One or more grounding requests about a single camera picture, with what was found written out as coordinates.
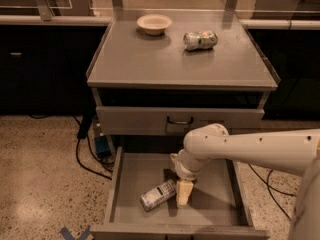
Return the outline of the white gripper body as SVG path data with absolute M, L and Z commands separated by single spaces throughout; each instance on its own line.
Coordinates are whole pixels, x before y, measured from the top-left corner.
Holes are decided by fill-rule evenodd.
M 171 153 L 170 159 L 174 165 L 174 171 L 181 181 L 194 181 L 206 165 L 205 159 L 197 159 L 185 149 L 178 153 Z

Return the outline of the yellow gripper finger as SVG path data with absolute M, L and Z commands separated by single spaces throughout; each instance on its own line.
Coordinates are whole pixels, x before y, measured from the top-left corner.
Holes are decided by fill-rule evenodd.
M 193 190 L 193 183 L 191 181 L 178 180 L 176 185 L 176 202 L 177 207 L 184 207 L 188 203 L 188 199 Z

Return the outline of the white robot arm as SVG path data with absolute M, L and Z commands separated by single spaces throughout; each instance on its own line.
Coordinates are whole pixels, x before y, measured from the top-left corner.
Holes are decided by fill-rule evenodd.
M 171 155 L 178 176 L 176 203 L 187 204 L 193 181 L 212 160 L 228 159 L 302 178 L 288 240 L 320 240 L 320 130 L 231 135 L 221 124 L 188 132 L 183 148 Z

